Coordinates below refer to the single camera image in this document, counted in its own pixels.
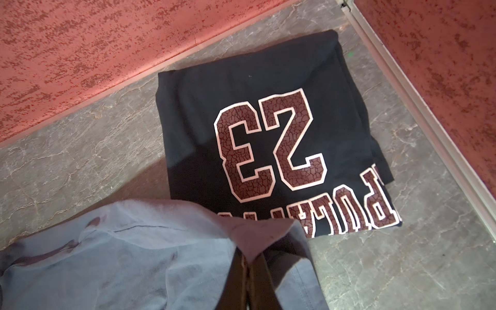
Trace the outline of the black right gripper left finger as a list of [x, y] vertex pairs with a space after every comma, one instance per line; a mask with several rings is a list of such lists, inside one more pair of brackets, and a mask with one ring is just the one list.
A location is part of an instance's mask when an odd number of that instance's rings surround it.
[[215, 310], [247, 309], [247, 274], [246, 259], [240, 249], [237, 249]]

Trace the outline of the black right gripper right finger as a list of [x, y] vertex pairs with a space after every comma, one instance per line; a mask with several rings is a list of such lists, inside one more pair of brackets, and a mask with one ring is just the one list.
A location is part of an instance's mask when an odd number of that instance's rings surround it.
[[263, 254], [249, 265], [247, 291], [249, 309], [282, 310]]

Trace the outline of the grey-blue tank top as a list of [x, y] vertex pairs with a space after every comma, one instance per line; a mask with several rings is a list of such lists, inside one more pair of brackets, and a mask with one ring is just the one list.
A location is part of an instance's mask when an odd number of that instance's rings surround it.
[[297, 221], [125, 200], [2, 250], [1, 308], [215, 309], [237, 249], [264, 255], [282, 309], [328, 307]]

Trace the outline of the navy tank top red trim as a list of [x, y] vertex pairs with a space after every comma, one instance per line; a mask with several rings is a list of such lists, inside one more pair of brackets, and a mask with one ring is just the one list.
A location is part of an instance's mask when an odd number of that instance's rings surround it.
[[172, 199], [308, 238], [402, 224], [334, 30], [160, 72], [156, 104]]

